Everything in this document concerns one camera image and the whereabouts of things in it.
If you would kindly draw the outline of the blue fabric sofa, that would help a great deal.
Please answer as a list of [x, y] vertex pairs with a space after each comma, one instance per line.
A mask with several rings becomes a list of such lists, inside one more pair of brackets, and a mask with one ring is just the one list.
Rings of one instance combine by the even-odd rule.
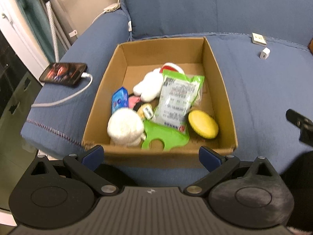
[[[253, 32], [267, 45], [254, 44]], [[312, 117], [312, 0], [121, 0], [120, 9], [98, 18], [62, 57], [86, 63], [92, 84], [82, 81], [84, 92], [62, 105], [31, 109], [21, 136], [58, 159], [81, 154], [92, 103], [117, 45], [173, 36], [207, 37], [235, 120], [236, 156], [264, 156], [281, 173], [310, 151], [285, 113]], [[262, 60], [266, 47], [271, 53]]]

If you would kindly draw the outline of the yellow round sponge puff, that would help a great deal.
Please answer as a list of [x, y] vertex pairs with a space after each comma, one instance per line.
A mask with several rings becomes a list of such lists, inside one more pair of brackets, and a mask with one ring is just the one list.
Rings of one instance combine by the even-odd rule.
[[188, 114], [188, 122], [192, 130], [206, 139], [214, 139], [219, 133], [217, 122], [201, 110], [192, 110]]

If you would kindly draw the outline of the white USB charger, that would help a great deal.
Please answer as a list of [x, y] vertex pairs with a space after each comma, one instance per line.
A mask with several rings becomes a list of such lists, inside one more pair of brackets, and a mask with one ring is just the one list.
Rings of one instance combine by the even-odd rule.
[[266, 60], [269, 57], [270, 53], [270, 49], [266, 47], [260, 52], [259, 57], [262, 60]]

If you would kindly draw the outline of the orange cushion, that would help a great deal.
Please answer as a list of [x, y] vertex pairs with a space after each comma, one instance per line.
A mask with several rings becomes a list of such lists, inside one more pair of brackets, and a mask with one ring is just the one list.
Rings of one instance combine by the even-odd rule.
[[310, 49], [310, 52], [313, 54], [313, 39], [310, 41], [308, 48]]

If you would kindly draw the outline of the white window frame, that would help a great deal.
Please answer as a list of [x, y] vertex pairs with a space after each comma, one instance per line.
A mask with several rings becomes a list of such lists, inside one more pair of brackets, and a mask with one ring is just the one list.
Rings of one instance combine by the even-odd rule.
[[38, 79], [49, 61], [16, 0], [1, 0], [1, 32], [26, 68]]

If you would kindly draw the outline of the blue tissue pack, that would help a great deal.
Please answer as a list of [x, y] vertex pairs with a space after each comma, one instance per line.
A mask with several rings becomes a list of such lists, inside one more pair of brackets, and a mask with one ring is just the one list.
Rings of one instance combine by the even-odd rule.
[[112, 95], [112, 114], [120, 108], [128, 108], [128, 91], [124, 87]]

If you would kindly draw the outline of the white sofa label tag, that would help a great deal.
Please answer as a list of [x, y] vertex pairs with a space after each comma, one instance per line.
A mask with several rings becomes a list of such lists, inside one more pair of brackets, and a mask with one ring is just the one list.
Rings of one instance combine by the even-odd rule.
[[128, 22], [128, 32], [132, 32], [132, 22]]

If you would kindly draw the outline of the black smartphone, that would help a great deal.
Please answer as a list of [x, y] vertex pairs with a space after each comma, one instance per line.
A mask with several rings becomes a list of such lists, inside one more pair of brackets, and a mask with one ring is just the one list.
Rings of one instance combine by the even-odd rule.
[[72, 87], [80, 82], [82, 74], [86, 71], [85, 63], [51, 63], [43, 71], [39, 81]]

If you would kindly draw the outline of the white plush green print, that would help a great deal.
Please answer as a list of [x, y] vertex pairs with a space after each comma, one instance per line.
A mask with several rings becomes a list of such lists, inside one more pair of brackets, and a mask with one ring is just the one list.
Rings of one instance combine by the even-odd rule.
[[142, 119], [130, 108], [118, 109], [108, 121], [107, 134], [115, 145], [138, 146], [143, 133]]

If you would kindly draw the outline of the open cardboard box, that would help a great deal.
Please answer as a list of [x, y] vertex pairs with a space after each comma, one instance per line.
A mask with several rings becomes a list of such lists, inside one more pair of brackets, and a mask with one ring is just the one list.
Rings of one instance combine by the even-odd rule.
[[[146, 73], [172, 62], [188, 75], [205, 78], [200, 110], [211, 115], [219, 126], [215, 139], [190, 134], [187, 145], [164, 150], [159, 140], [149, 149], [115, 145], [107, 134], [113, 93], [120, 87], [131, 90]], [[235, 123], [224, 80], [206, 38], [165, 38], [133, 41], [117, 46], [100, 82], [86, 124], [82, 143], [101, 145], [109, 165], [145, 168], [198, 168], [198, 151], [207, 146], [220, 155], [231, 154], [238, 146]]]

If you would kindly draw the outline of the small white gold box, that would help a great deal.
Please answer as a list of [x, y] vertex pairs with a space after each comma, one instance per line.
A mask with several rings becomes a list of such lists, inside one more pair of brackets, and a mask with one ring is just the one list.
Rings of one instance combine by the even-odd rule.
[[267, 45], [265, 37], [263, 35], [261, 35], [261, 34], [253, 32], [252, 35], [251, 35], [251, 38], [252, 38], [252, 42], [254, 44], [262, 45], [262, 46], [266, 46]]

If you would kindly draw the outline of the white kitty plush red dress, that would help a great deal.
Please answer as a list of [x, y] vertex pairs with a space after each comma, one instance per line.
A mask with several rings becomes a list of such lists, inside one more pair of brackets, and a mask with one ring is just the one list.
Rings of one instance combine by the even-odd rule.
[[183, 69], [174, 63], [165, 63], [162, 67], [154, 69], [148, 72], [144, 79], [141, 80], [135, 87], [133, 87], [133, 94], [140, 97], [143, 102], [151, 102], [155, 98], [158, 98], [161, 93], [163, 85], [163, 71], [170, 70], [185, 74]]

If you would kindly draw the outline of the pink hat doll keychain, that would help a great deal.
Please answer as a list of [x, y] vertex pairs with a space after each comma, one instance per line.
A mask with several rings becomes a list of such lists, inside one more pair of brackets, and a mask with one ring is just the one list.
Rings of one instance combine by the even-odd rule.
[[152, 105], [143, 102], [140, 97], [133, 93], [128, 96], [128, 107], [135, 111], [142, 120], [150, 120], [153, 117]]

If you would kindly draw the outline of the green snack packet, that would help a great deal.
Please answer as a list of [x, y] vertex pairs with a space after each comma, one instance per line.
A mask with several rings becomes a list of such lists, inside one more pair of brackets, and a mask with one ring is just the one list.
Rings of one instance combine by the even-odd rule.
[[164, 70], [159, 102], [150, 120], [144, 121], [146, 138], [141, 148], [159, 140], [163, 150], [184, 147], [189, 142], [186, 116], [202, 89], [205, 77], [188, 76], [172, 70]]

